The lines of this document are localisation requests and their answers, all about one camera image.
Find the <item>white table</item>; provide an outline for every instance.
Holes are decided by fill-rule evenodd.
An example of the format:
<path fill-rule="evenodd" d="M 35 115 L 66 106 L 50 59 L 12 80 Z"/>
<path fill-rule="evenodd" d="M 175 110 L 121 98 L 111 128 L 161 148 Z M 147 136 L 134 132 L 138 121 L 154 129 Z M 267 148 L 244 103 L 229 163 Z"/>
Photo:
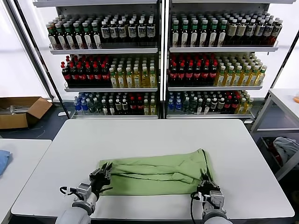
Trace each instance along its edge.
<path fill-rule="evenodd" d="M 203 148 L 231 219 L 292 217 L 294 211 L 240 120 L 67 120 L 12 213 L 57 217 L 71 207 L 59 187 L 89 183 L 102 159 L 185 154 Z M 190 196 L 103 196 L 94 219 L 190 220 Z M 201 203 L 193 213 L 201 219 Z"/>
<path fill-rule="evenodd" d="M 275 103 L 281 110 L 283 110 L 295 124 L 299 124 L 299 104 L 293 98 L 299 93 L 299 89 L 270 89 L 270 97 L 267 99 L 265 105 L 260 111 L 256 121 L 254 122 L 250 133 L 251 134 L 271 134 L 281 135 L 282 133 L 299 133 L 299 128 L 259 128 L 263 119 L 267 115 L 267 111 Z M 295 153 L 289 161 L 280 168 L 275 174 L 277 180 L 281 180 L 290 170 L 292 170 L 299 163 L 299 151 Z"/>
<path fill-rule="evenodd" d="M 30 178 L 51 140 L 0 139 L 0 150 L 9 151 L 12 159 L 0 175 L 0 223 L 8 223 L 10 209 Z"/>

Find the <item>green towel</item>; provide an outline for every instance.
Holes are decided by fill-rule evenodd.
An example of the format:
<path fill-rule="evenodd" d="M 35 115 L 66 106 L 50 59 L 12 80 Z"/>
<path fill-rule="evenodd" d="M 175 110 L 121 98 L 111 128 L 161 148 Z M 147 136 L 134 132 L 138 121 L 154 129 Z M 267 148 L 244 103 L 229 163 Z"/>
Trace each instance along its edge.
<path fill-rule="evenodd" d="M 165 155 L 118 160 L 111 170 L 111 190 L 102 195 L 180 195 L 196 190 L 201 173 L 212 178 L 212 167 L 207 152 L 199 149 L 189 154 Z"/>

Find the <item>cardboard box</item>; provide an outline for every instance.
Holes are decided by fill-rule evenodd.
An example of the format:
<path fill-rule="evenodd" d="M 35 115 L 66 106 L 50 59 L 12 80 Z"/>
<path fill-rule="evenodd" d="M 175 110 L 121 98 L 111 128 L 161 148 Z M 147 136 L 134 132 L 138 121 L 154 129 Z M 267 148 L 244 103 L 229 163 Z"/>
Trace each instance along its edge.
<path fill-rule="evenodd" d="M 30 106 L 23 114 L 1 115 L 0 129 L 22 128 L 36 124 L 40 118 L 50 109 L 52 103 L 41 97 L 10 97 L 0 98 L 0 108 L 6 109 L 10 105 Z"/>

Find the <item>bottle label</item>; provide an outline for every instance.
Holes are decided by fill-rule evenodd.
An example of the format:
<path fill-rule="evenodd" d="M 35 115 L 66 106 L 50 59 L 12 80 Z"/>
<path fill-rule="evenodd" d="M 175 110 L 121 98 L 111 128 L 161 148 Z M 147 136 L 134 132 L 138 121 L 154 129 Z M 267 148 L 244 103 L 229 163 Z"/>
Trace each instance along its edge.
<path fill-rule="evenodd" d="M 238 29 L 236 31 L 236 35 L 237 36 L 243 36 L 244 33 L 245 33 L 245 29 L 246 29 L 246 26 L 241 26 L 241 25 L 238 25 Z"/>
<path fill-rule="evenodd" d="M 232 81 L 232 76 L 228 76 L 225 82 L 225 86 L 230 86 L 230 82 Z"/>
<path fill-rule="evenodd" d="M 213 47 L 215 45 L 216 33 L 211 33 L 209 47 Z"/>
<path fill-rule="evenodd" d="M 139 78 L 134 78 L 135 88 L 140 88 Z"/>
<path fill-rule="evenodd" d="M 201 113 L 201 111 L 202 111 L 202 107 L 198 107 L 197 108 L 197 113 Z"/>
<path fill-rule="evenodd" d="M 111 112 L 111 115 L 115 115 L 115 111 L 114 111 L 114 108 L 110 108 L 110 112 Z"/>
<path fill-rule="evenodd" d="M 281 28 L 282 28 L 281 26 L 274 26 L 271 36 L 277 37 L 281 31 Z"/>
<path fill-rule="evenodd" d="M 204 111 L 204 113 L 208 113 L 209 110 L 210 110 L 210 107 L 206 106 L 206 107 L 205 107 L 205 111 Z"/>
<path fill-rule="evenodd" d="M 202 33 L 200 35 L 199 46 L 203 47 L 205 45 L 205 42 L 206 42 L 206 33 Z"/>
<path fill-rule="evenodd" d="M 211 78 L 215 78 L 215 77 L 216 77 L 216 73 L 210 73 L 210 74 L 209 74 L 209 77 L 211 77 Z"/>
<path fill-rule="evenodd" d="M 110 37 L 109 27 L 107 27 L 107 28 L 101 28 L 101 32 L 102 32 L 103 38 L 106 39 L 106 38 Z"/>
<path fill-rule="evenodd" d="M 120 88 L 124 87 L 123 78 L 118 78 L 118 82 L 120 83 Z"/>
<path fill-rule="evenodd" d="M 178 46 L 178 33 L 172 34 L 172 47 L 176 48 Z"/>
<path fill-rule="evenodd" d="M 110 27 L 110 35 L 112 38 L 118 37 L 117 27 Z"/>
<path fill-rule="evenodd" d="M 101 48 L 101 39 L 100 39 L 100 36 L 95 34 L 93 35 L 93 38 L 94 38 L 94 41 L 95 41 L 95 45 L 97 47 L 97 49 L 100 49 Z"/>
<path fill-rule="evenodd" d="M 181 44 L 181 47 L 184 48 L 186 47 L 187 45 L 187 38 L 188 38 L 188 34 L 187 33 L 183 33 L 182 34 L 182 44 Z"/>
<path fill-rule="evenodd" d="M 66 50 L 66 43 L 65 43 L 64 37 L 63 36 L 58 36 L 58 40 L 61 44 L 62 49 Z"/>
<path fill-rule="evenodd" d="M 49 40 L 50 40 L 50 42 L 52 44 L 53 49 L 57 50 L 58 47 L 57 47 L 57 43 L 56 43 L 55 38 L 53 36 L 49 36 Z"/>
<path fill-rule="evenodd" d="M 115 78 L 111 78 L 111 84 L 113 88 L 117 88 L 117 83 Z"/>
<path fill-rule="evenodd" d="M 224 32 L 220 33 L 218 43 L 217 43 L 217 47 L 222 47 L 223 46 L 224 38 L 225 38 L 225 33 Z"/>
<path fill-rule="evenodd" d="M 196 40 L 197 40 L 197 33 L 193 33 L 193 34 L 191 34 L 190 47 L 195 47 L 195 45 L 196 45 Z"/>
<path fill-rule="evenodd" d="M 232 86 L 237 86 L 239 79 L 240 79 L 240 76 L 235 76 L 234 80 L 233 80 L 233 83 L 232 83 Z"/>
<path fill-rule="evenodd" d="M 86 40 L 86 44 L 87 44 L 88 49 L 92 49 L 93 45 L 92 45 L 92 40 L 90 39 L 90 36 L 89 35 L 85 35 L 84 38 Z"/>
<path fill-rule="evenodd" d="M 223 79 L 224 79 L 224 76 L 219 76 L 217 86 L 222 86 Z"/>
<path fill-rule="evenodd" d="M 83 48 L 83 42 L 82 42 L 82 38 L 81 38 L 81 36 L 76 35 L 76 40 L 77 40 L 79 49 L 84 49 L 84 48 Z"/>
<path fill-rule="evenodd" d="M 103 108 L 103 113 L 104 113 L 104 115 L 107 115 L 107 108 Z"/>
<path fill-rule="evenodd" d="M 126 28 L 118 27 L 118 34 L 119 34 L 120 38 L 126 38 L 127 37 Z"/>
<path fill-rule="evenodd" d="M 145 26 L 139 26 L 138 27 L 138 36 L 139 37 L 146 37 L 146 27 Z"/>
<path fill-rule="evenodd" d="M 149 108 L 148 107 L 145 107 L 144 108 L 144 115 L 148 115 L 149 114 Z"/>
<path fill-rule="evenodd" d="M 155 36 L 156 36 L 155 26 L 152 27 L 148 26 L 148 37 L 155 37 Z"/>
<path fill-rule="evenodd" d="M 247 26 L 246 27 L 246 32 L 245 32 L 245 35 L 246 36 L 252 36 L 253 33 L 254 33 L 254 30 L 255 30 L 255 26 Z"/>
<path fill-rule="evenodd" d="M 263 32 L 263 36 L 270 36 L 273 30 L 273 26 L 265 26 L 265 31 Z"/>
<path fill-rule="evenodd" d="M 252 76 L 250 81 L 249 81 L 248 86 L 253 86 L 255 81 L 256 81 L 256 76 Z"/>
<path fill-rule="evenodd" d="M 133 87 L 133 83 L 132 83 L 132 78 L 131 77 L 127 77 L 127 83 L 128 83 L 128 88 L 132 88 Z"/>
<path fill-rule="evenodd" d="M 245 86 L 246 85 L 248 78 L 249 78 L 249 76 L 244 76 L 243 77 L 243 80 L 241 82 L 241 86 Z"/>
<path fill-rule="evenodd" d="M 186 73 L 186 78 L 192 78 L 193 73 Z"/>
<path fill-rule="evenodd" d="M 150 80 L 150 87 L 154 88 L 155 82 L 156 82 L 156 77 L 151 76 L 151 77 L 149 77 L 149 80 Z"/>
<path fill-rule="evenodd" d="M 137 37 L 136 27 L 129 27 L 129 37 L 131 38 Z"/>
<path fill-rule="evenodd" d="M 200 73 L 194 73 L 193 76 L 194 76 L 194 78 L 199 78 L 200 77 Z"/>
<path fill-rule="evenodd" d="M 201 73 L 201 77 L 203 77 L 203 78 L 207 78 L 209 76 L 209 73 Z"/>
<path fill-rule="evenodd" d="M 156 114 L 156 108 L 155 107 L 151 107 L 150 108 L 150 114 L 151 115 L 155 115 Z"/>

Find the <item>bottle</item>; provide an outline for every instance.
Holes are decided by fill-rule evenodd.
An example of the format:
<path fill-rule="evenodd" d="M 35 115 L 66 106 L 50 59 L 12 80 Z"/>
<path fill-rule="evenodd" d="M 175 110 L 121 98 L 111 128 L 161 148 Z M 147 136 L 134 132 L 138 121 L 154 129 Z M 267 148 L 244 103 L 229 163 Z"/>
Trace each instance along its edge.
<path fill-rule="evenodd" d="M 237 108 L 235 110 L 235 114 L 243 113 L 243 110 L 244 110 L 244 107 L 245 107 L 245 103 L 246 103 L 246 99 L 242 98 L 241 102 L 239 103 L 239 105 L 237 106 Z"/>
<path fill-rule="evenodd" d="M 232 96 L 229 95 L 224 102 L 224 110 L 223 111 L 225 113 L 230 112 L 231 99 L 232 99 Z"/>
<path fill-rule="evenodd" d="M 236 71 L 233 73 L 231 86 L 238 86 L 241 73 L 242 73 L 242 66 L 238 65 Z"/>
<path fill-rule="evenodd" d="M 257 75 L 258 75 L 258 69 L 259 69 L 258 65 L 255 65 L 253 67 L 252 73 L 250 74 L 250 76 L 248 78 L 246 86 L 253 86 L 254 85 L 254 83 L 256 82 Z"/>
<path fill-rule="evenodd" d="M 197 45 L 197 25 L 198 25 L 198 20 L 193 20 L 192 22 L 192 29 L 190 33 L 190 47 L 195 47 Z"/>
<path fill-rule="evenodd" d="M 181 47 L 185 48 L 188 42 L 188 20 L 183 21 L 183 28 L 181 31 Z"/>
<path fill-rule="evenodd" d="M 277 24 L 274 25 L 273 31 L 270 35 L 269 42 L 268 42 L 269 45 L 273 46 L 275 44 L 275 41 L 282 29 L 282 23 L 283 23 L 283 20 L 279 20 L 277 22 Z"/>
<path fill-rule="evenodd" d="M 60 49 L 66 50 L 66 38 L 65 38 L 65 33 L 62 31 L 62 27 L 60 23 L 55 24 L 56 31 L 57 31 L 57 37 L 60 43 Z"/>
<path fill-rule="evenodd" d="M 147 25 L 147 37 L 149 42 L 153 42 L 156 36 L 156 26 L 153 24 L 153 20 L 149 20 Z"/>
<path fill-rule="evenodd" d="M 206 103 L 205 103 L 205 110 L 204 110 L 204 114 L 208 113 L 210 110 L 210 106 L 211 106 L 211 99 L 207 98 L 206 99 Z"/>
<path fill-rule="evenodd" d="M 208 41 L 207 45 L 209 47 L 214 47 L 214 45 L 215 45 L 215 40 L 216 40 L 216 36 L 217 36 L 217 32 L 216 32 L 217 24 L 218 24 L 218 20 L 212 21 L 212 27 L 208 34 L 209 41 Z"/>
<path fill-rule="evenodd" d="M 256 82 L 254 83 L 255 86 L 261 86 L 263 79 L 265 78 L 265 72 L 267 70 L 267 66 L 264 65 L 260 71 L 260 74 L 256 78 Z"/>
<path fill-rule="evenodd" d="M 218 31 L 216 40 L 217 40 L 217 47 L 222 47 L 226 35 L 226 27 L 227 27 L 227 20 L 222 20 L 220 30 Z"/>
<path fill-rule="evenodd" d="M 251 66 L 247 65 L 246 68 L 245 68 L 245 72 L 242 73 L 241 76 L 240 76 L 238 86 L 245 86 L 246 85 L 246 83 L 249 79 L 250 73 L 251 73 Z"/>
<path fill-rule="evenodd" d="M 199 47 L 204 47 L 206 43 L 206 34 L 207 34 L 207 20 L 202 21 L 201 30 L 199 32 Z"/>
<path fill-rule="evenodd" d="M 189 112 L 189 97 L 186 97 L 185 101 L 183 102 L 182 112 L 187 114 Z"/>
<path fill-rule="evenodd" d="M 157 87 L 157 79 L 155 74 L 155 67 L 151 66 L 149 68 L 149 80 L 150 80 L 150 87 L 156 88 Z"/>
<path fill-rule="evenodd" d="M 234 67 L 231 65 L 229 66 L 228 72 L 224 77 L 223 86 L 230 86 L 233 76 L 234 76 Z"/>
<path fill-rule="evenodd" d="M 171 34 L 172 47 L 176 48 L 178 46 L 178 20 L 173 21 Z"/>
<path fill-rule="evenodd" d="M 157 112 L 156 112 L 156 103 L 155 103 L 154 99 L 150 100 L 150 114 L 151 115 L 156 115 L 157 114 Z"/>
<path fill-rule="evenodd" d="M 253 104 L 253 98 L 249 98 L 248 102 L 245 103 L 243 113 L 250 113 Z"/>
<path fill-rule="evenodd" d="M 103 37 L 103 42 L 107 43 L 110 41 L 110 30 L 109 26 L 106 24 L 105 21 L 102 21 L 101 33 Z"/>
<path fill-rule="evenodd" d="M 138 37 L 139 37 L 139 42 L 145 42 L 145 39 L 146 39 L 146 26 L 143 23 L 143 20 L 139 20 Z"/>

